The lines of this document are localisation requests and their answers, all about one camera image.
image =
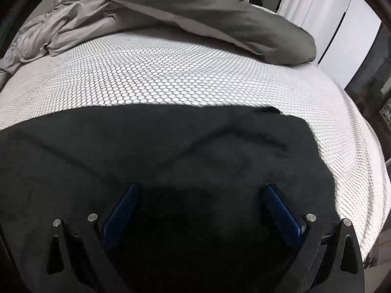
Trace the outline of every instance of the black surface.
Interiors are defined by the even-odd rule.
[[[140,293],[272,286],[289,250],[261,214],[268,183],[339,221],[311,131],[273,108],[73,109],[1,131],[0,155],[0,224],[34,293],[52,221],[103,222],[132,182],[141,203],[109,257]]]

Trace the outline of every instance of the round metal bolt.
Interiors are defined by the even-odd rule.
[[[314,222],[316,220],[316,216],[314,214],[307,214],[305,216],[309,221]]]
[[[97,214],[89,214],[88,217],[87,217],[88,221],[95,221],[98,219],[98,215]]]
[[[348,227],[351,226],[351,221],[350,221],[348,218],[343,219],[342,222],[343,222],[343,224],[344,224],[345,226],[348,226]]]
[[[58,226],[60,226],[60,224],[61,224],[61,219],[55,219],[55,220],[53,221],[53,226],[54,226],[54,227],[58,227]]]

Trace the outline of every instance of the hexagonal mesh pattern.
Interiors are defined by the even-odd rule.
[[[113,34],[22,67],[0,93],[0,129],[56,111],[128,104],[270,105],[303,118],[363,257],[374,244],[391,199],[381,147],[345,91],[310,64],[268,65],[176,29]]]

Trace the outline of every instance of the gray blanket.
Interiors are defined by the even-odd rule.
[[[0,89],[23,63],[92,38],[169,23],[233,43],[272,64],[315,58],[312,36],[279,15],[238,0],[65,0],[23,25],[0,60]]]

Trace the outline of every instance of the metal screw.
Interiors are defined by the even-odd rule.
[[[98,215],[97,214],[89,214],[88,217],[87,217],[88,221],[95,221],[98,219]]]
[[[60,226],[60,224],[61,224],[61,219],[55,219],[55,220],[53,221],[53,226],[54,226],[54,227],[58,227],[58,226]]]
[[[351,226],[351,221],[350,221],[348,218],[343,219],[342,222],[343,222],[343,224],[344,224],[345,226],[348,226],[348,227]]]
[[[316,220],[316,216],[314,214],[307,214],[305,216],[309,221],[314,222]]]

